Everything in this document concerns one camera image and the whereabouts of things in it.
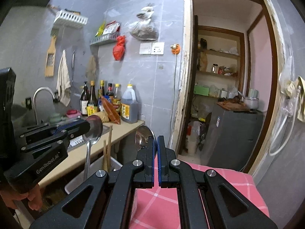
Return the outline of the person left hand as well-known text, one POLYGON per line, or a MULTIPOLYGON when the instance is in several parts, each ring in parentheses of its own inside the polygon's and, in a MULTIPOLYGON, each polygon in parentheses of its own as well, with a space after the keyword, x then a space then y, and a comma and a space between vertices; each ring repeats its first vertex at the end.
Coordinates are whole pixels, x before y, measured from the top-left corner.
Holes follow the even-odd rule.
POLYGON ((21 201, 23 199, 28 199, 28 207, 31 210, 39 210, 42 207, 42 196, 38 184, 30 191, 23 194, 20 194, 12 189, 12 187, 7 186, 1 189, 1 197, 6 206, 12 209, 17 209, 14 201, 21 201))

